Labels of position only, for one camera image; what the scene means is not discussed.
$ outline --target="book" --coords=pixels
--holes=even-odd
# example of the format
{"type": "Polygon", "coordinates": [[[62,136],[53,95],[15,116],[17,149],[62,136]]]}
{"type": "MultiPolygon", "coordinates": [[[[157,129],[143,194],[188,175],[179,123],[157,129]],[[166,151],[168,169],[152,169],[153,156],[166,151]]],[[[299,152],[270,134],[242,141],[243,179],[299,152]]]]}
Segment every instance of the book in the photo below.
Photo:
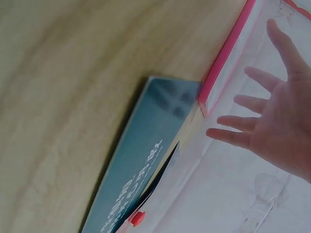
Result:
{"type": "Polygon", "coordinates": [[[149,78],[101,182],[83,233],[113,233],[133,211],[196,103],[200,88],[198,82],[149,78]]]}

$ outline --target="white plastic surface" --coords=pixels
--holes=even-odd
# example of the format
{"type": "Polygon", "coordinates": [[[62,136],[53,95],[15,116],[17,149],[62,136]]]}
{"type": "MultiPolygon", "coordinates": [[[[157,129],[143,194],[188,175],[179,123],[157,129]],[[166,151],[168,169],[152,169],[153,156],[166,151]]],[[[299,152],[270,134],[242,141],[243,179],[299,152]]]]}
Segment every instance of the white plastic surface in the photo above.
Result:
{"type": "Polygon", "coordinates": [[[160,194],[142,208],[145,220],[131,233],[311,233],[311,184],[247,150],[205,136],[207,128],[219,127],[216,119],[221,115],[257,116],[233,103],[236,94],[269,98],[244,74],[246,66],[287,79],[266,33],[271,17],[311,64],[311,22],[279,0],[268,0],[213,111],[180,155],[160,194]],[[279,16],[280,8],[291,12],[291,18],[279,16]]]}

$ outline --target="pink edge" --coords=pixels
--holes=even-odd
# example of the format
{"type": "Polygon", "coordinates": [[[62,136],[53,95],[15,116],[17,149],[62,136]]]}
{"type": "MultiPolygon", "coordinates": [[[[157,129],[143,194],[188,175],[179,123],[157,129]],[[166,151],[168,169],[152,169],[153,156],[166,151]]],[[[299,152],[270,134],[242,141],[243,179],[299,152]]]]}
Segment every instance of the pink edge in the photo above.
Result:
{"type": "Polygon", "coordinates": [[[237,40],[241,34],[241,31],[242,31],[243,27],[245,26],[246,21],[247,21],[249,15],[251,14],[251,12],[253,10],[255,3],[256,3],[256,0],[247,0],[245,6],[243,7],[243,9],[241,11],[239,18],[237,19],[236,24],[232,28],[228,39],[226,40],[224,46],[222,47],[220,53],[218,54],[214,64],[212,65],[212,67],[210,69],[210,72],[208,73],[208,75],[205,79],[205,83],[203,85],[202,91],[201,91],[199,98],[198,98],[199,105],[201,107],[201,110],[202,110],[204,117],[207,117],[207,115],[208,115],[207,106],[206,106],[206,101],[207,101],[208,95],[209,95],[218,75],[220,74],[220,71],[224,67],[235,43],[237,42],[237,40]]]}

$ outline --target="finger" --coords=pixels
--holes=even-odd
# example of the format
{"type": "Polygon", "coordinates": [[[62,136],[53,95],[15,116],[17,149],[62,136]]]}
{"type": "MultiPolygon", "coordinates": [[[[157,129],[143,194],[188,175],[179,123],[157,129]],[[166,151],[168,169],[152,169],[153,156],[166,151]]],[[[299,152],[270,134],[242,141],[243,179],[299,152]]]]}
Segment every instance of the finger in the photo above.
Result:
{"type": "Polygon", "coordinates": [[[283,82],[278,77],[254,67],[246,67],[244,71],[245,74],[247,74],[254,81],[258,82],[269,92],[272,92],[278,83],[283,82]]]}
{"type": "Polygon", "coordinates": [[[302,59],[297,48],[288,35],[283,33],[274,19],[267,22],[267,33],[278,50],[289,76],[307,72],[310,68],[302,59]]]}
{"type": "Polygon", "coordinates": [[[237,95],[236,97],[234,97],[233,101],[238,105],[248,108],[252,112],[259,114],[263,113],[268,102],[268,100],[265,99],[242,95],[237,95]]]}
{"type": "Polygon", "coordinates": [[[251,135],[249,133],[237,133],[229,130],[209,129],[206,132],[208,137],[229,143],[233,146],[250,149],[251,135]]]}
{"type": "Polygon", "coordinates": [[[221,116],[217,119],[220,125],[229,126],[245,133],[252,133],[256,127],[256,117],[221,116]]]}

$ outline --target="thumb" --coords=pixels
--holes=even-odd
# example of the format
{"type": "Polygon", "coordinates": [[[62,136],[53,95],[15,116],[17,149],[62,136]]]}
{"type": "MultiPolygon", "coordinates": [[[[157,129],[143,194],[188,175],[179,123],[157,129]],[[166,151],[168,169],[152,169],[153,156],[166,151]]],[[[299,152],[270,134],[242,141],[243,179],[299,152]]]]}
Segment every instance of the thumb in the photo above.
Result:
{"type": "Polygon", "coordinates": [[[274,19],[268,20],[267,33],[278,50],[289,77],[295,77],[296,74],[304,74],[310,71],[309,66],[301,57],[290,37],[280,30],[274,19]]]}

